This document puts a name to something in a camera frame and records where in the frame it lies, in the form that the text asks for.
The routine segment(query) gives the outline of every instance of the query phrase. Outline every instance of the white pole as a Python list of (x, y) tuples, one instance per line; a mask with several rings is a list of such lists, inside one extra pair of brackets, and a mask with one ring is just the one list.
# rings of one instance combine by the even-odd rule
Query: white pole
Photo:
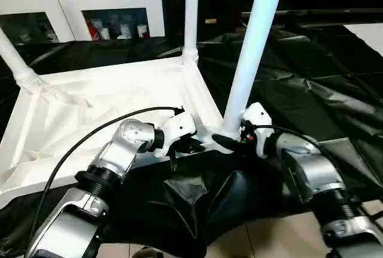
[(185, 0), (185, 42), (183, 61), (198, 60), (197, 51), (198, 0)]
[(0, 28), (0, 56), (9, 66), (13, 77), (19, 86), (35, 84), (39, 82), (38, 75), (32, 68), (26, 65), (10, 40)]
[(246, 108), (279, 0), (254, 0), (223, 121), (223, 134), (239, 139)]

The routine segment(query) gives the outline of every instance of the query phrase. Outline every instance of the glass cabinet door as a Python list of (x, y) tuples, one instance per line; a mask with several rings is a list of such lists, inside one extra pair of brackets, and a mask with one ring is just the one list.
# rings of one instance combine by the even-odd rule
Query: glass cabinet door
[(44, 12), (3, 14), (0, 28), (15, 45), (60, 42)]
[(76, 40), (163, 37), (162, 0), (59, 0)]
[(149, 38), (145, 8), (82, 11), (92, 40)]
[(15, 45), (74, 40), (58, 0), (0, 0), (0, 28)]

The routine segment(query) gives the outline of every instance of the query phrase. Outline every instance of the floor tile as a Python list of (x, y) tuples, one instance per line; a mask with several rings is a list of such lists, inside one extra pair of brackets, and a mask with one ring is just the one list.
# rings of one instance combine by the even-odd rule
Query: floor tile
[(313, 213), (247, 224), (256, 258), (323, 258), (327, 247)]
[(141, 250), (144, 247), (144, 245), (140, 244), (129, 244), (129, 258), (132, 258), (134, 253)]
[(102, 244), (97, 258), (128, 258), (129, 244)]
[(383, 211), (383, 203), (379, 200), (373, 200), (363, 203), (364, 209), (366, 209), (367, 213), (370, 215), (374, 215), (379, 211)]
[(228, 231), (215, 240), (206, 253), (206, 258), (254, 257), (246, 226)]

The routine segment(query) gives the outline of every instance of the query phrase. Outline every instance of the red bottle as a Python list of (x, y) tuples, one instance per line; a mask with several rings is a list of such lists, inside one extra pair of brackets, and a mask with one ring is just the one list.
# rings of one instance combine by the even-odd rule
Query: red bottle
[(93, 25), (93, 23), (90, 21), (90, 19), (86, 19), (86, 25), (88, 26), (90, 36), (92, 37), (92, 41), (99, 41), (100, 40), (100, 34), (98, 33), (98, 30)]

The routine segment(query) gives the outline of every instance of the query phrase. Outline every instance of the black tarp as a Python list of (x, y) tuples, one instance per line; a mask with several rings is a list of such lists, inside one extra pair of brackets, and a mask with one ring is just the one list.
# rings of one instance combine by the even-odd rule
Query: black tarp
[[(225, 34), (199, 43), (199, 69), (221, 113), (242, 41), (242, 34)], [(19, 51), (44, 74), (179, 55), (176, 46), (151, 38)], [(4, 65), (0, 73), (4, 129), (18, 90)], [(382, 81), (383, 58), (343, 27), (273, 29), (249, 103), (261, 102), (276, 125), (325, 141), (347, 185), (366, 201), (382, 196)], [(113, 199), (105, 241), (202, 257), (209, 243), (241, 223), (304, 211), (281, 197), (281, 176), (265, 161), (212, 151), (179, 164), (173, 173), (167, 163), (131, 172)], [(67, 188), (49, 193), (42, 219)], [(39, 193), (17, 198), (0, 211), (0, 256), (22, 253), (38, 198)]]

